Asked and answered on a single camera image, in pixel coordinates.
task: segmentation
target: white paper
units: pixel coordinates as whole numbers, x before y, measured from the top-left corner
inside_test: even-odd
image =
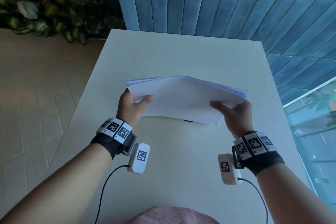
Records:
[[[247,91],[189,76],[128,80],[127,88],[139,102],[146,95],[155,99],[143,116],[164,116],[217,125],[222,114],[209,106],[219,101],[232,108],[246,100]]]

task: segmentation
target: left hand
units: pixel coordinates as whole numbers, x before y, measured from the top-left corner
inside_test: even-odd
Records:
[[[142,112],[153,99],[153,95],[148,95],[139,103],[136,103],[133,94],[126,88],[125,92],[120,97],[116,118],[123,120],[134,128],[139,123]]]

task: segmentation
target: hand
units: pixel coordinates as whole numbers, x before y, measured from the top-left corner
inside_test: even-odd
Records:
[[[220,111],[225,118],[225,123],[234,138],[242,137],[246,132],[253,131],[252,105],[249,101],[238,104],[232,109],[221,102],[210,102],[210,106]]]
[[[126,88],[125,92],[119,99],[118,111],[116,118],[123,120],[134,128],[140,121],[142,112],[153,101],[154,96],[145,96],[139,103],[134,101],[134,96]]]

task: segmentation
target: forearm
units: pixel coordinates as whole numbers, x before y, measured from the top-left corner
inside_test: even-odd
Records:
[[[110,153],[90,144],[21,200],[0,224],[77,223],[111,163]]]
[[[336,223],[336,214],[285,164],[264,169],[257,180],[275,224]]]

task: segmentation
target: wristband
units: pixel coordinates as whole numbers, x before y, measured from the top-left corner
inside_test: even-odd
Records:
[[[129,155],[135,139],[129,124],[117,118],[110,118],[96,131],[91,143],[102,145],[113,159],[119,153]]]
[[[233,143],[236,168],[247,167],[255,176],[267,167],[284,163],[273,143],[262,132],[249,131]]]

